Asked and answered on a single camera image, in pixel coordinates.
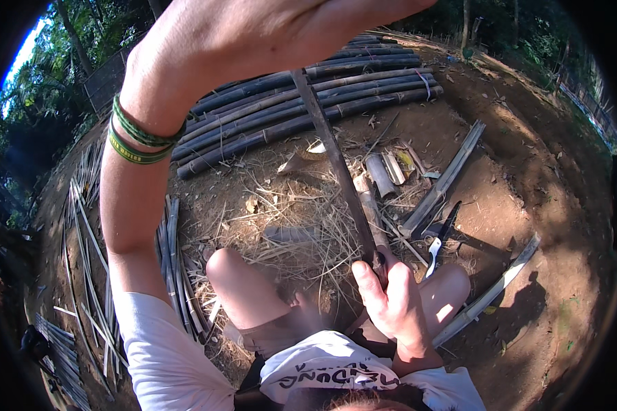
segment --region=hand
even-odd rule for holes
[[[396,338],[398,345],[421,354],[432,347],[432,342],[413,271],[386,247],[380,247],[379,251],[386,257],[389,278],[386,292],[367,263],[352,264],[363,304],[379,331],[388,338]]]
[[[151,132],[172,135],[214,87],[320,61],[365,29],[435,2],[174,0],[128,59],[123,109]]]

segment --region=green wristband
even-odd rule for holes
[[[114,130],[113,120],[110,119],[110,130],[108,132],[108,140],[116,152],[118,152],[124,159],[134,162],[135,164],[153,164],[166,158],[173,150],[174,144],[167,142],[168,147],[158,152],[141,152],[139,150],[132,149],[126,143],[123,142],[121,137],[116,134]]]
[[[148,147],[166,147],[169,143],[178,143],[178,140],[185,134],[185,128],[187,126],[187,119],[183,121],[183,125],[178,133],[171,137],[158,137],[153,134],[146,133],[137,127],[128,117],[125,116],[121,110],[121,104],[119,104],[119,95],[117,93],[112,101],[112,113],[119,119],[119,123],[126,134],[133,138],[137,143],[146,145]]]

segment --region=knee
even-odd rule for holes
[[[239,262],[244,263],[238,251],[229,248],[219,249],[206,262],[206,276],[213,283],[216,279],[233,272],[229,267]]]
[[[458,264],[444,264],[442,267],[448,276],[448,289],[463,303],[471,292],[471,282],[467,271]]]

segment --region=machete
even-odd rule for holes
[[[295,82],[299,96],[304,101],[306,111],[308,111],[308,115],[311,121],[313,121],[315,130],[318,132],[322,144],[324,144],[329,162],[334,169],[336,179],[343,192],[343,197],[345,197],[347,206],[354,219],[354,226],[359,233],[359,241],[362,246],[362,260],[370,265],[379,278],[382,289],[386,290],[388,277],[386,267],[384,266],[384,255],[379,253],[377,247],[375,247],[375,241],[372,238],[366,215],[363,213],[359,194],[354,188],[352,176],[347,168],[346,160],[343,158],[343,153],[338,147],[336,137],[334,137],[334,132],[331,129],[331,124],[329,124],[329,120],[327,120],[324,114],[324,110],[318,101],[315,90],[313,90],[313,87],[308,82],[309,79],[306,77],[306,70],[304,70],[304,68],[298,68],[297,70],[291,70],[290,74]]]

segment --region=leg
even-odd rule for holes
[[[290,306],[281,301],[274,286],[238,251],[215,251],[206,263],[206,275],[238,329],[258,327],[290,313]]]
[[[423,313],[434,338],[452,321],[469,296],[471,284],[464,268],[444,264],[419,284]]]

